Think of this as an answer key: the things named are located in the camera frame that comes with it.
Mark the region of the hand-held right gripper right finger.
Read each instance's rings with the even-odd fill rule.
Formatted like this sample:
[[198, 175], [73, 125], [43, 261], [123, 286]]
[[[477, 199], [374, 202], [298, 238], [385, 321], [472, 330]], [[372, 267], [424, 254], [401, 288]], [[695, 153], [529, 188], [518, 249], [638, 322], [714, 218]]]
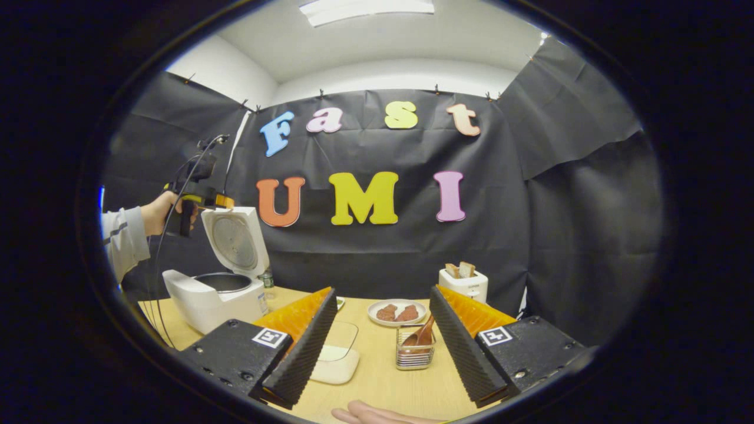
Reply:
[[479, 408], [547, 383], [590, 351], [543, 317], [517, 320], [441, 285], [431, 288], [430, 311]]

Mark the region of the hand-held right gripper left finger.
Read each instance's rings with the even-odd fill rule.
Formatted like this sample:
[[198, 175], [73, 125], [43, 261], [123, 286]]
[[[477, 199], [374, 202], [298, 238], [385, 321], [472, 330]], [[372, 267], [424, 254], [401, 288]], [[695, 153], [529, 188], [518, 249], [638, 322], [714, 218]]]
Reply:
[[253, 324], [226, 320], [178, 356], [228, 390], [291, 409], [307, 386], [336, 312], [336, 292], [325, 287]]

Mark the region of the clear rice container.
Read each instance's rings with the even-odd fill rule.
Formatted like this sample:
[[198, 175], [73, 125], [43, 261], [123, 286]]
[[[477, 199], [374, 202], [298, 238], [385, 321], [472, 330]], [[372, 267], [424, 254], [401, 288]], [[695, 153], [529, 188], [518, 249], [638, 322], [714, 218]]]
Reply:
[[329, 385], [348, 383], [360, 362], [355, 348], [358, 333], [355, 324], [341, 320], [332, 322], [310, 379]]

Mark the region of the metal wire chopstick holder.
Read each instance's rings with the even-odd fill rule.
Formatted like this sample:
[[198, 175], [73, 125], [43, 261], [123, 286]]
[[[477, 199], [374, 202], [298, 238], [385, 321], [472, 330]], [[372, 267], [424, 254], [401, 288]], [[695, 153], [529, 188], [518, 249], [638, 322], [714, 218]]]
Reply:
[[396, 328], [396, 344], [394, 364], [398, 370], [423, 370], [430, 366], [434, 352], [436, 338], [434, 331], [430, 333], [430, 343], [404, 346], [413, 333], [422, 327], [421, 324], [402, 325]]

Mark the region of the white rice cooker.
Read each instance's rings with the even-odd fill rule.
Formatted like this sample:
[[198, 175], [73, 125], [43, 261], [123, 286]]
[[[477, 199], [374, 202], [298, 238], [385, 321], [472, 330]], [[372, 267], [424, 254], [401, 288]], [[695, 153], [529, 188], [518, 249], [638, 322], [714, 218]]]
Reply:
[[257, 210], [218, 208], [200, 217], [216, 258], [228, 271], [199, 276], [163, 271], [170, 298], [183, 319], [202, 334], [231, 319], [252, 324], [269, 311], [262, 274], [270, 260]]

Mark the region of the white toaster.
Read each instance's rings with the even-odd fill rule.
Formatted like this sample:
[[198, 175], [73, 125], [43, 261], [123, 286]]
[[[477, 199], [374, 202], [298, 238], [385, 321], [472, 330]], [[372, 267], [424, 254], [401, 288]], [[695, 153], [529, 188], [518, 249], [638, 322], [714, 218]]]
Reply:
[[446, 269], [441, 269], [438, 284], [480, 303], [487, 303], [488, 277], [479, 271], [475, 271], [472, 277], [456, 279]]

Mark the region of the white round plate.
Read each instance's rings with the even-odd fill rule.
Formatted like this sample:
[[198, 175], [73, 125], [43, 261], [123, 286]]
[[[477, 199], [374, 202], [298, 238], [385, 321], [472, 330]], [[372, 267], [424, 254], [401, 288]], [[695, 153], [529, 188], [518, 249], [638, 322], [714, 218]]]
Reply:
[[[398, 309], [396, 310], [396, 316], [400, 314], [401, 311], [403, 311], [406, 306], [416, 305], [416, 308], [418, 309], [418, 318], [415, 320], [410, 320], [409, 322], [403, 322], [403, 323], [402, 322], [385, 322], [384, 320], [378, 320], [375, 317], [375, 312], [377, 312], [379, 309], [381, 309], [382, 307], [388, 304], [393, 304], [396, 307], [398, 307]], [[372, 320], [375, 324], [379, 324], [379, 325], [387, 326], [387, 327], [398, 327], [398, 326], [409, 325], [409, 324], [420, 324], [420, 322], [422, 322], [422, 320], [426, 316], [426, 306], [413, 300], [404, 300], [404, 299], [380, 300], [375, 303], [372, 303], [372, 305], [369, 306], [369, 308], [367, 309], [367, 314], [370, 320]]]

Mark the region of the black backdrop cloth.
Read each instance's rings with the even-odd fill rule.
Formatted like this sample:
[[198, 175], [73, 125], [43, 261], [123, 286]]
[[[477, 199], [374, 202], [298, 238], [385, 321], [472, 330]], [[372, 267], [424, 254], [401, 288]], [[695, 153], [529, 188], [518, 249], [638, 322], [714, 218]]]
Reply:
[[243, 107], [158, 76], [111, 137], [104, 206], [153, 199], [197, 142], [214, 149], [211, 186], [257, 206], [274, 180], [301, 177], [300, 207], [262, 223], [275, 282], [343, 296], [426, 298], [445, 263], [488, 276], [487, 302], [536, 316], [585, 345], [606, 343], [651, 278], [665, 229], [649, 136], [609, 80], [547, 41], [501, 99], [368, 90]]

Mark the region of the long ceiling light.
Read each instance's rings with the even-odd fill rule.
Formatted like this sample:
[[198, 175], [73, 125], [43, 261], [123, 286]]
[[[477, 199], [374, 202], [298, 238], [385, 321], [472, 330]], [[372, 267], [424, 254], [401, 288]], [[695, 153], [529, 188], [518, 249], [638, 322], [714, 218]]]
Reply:
[[310, 26], [379, 14], [434, 14], [434, 0], [313, 0], [299, 6]]

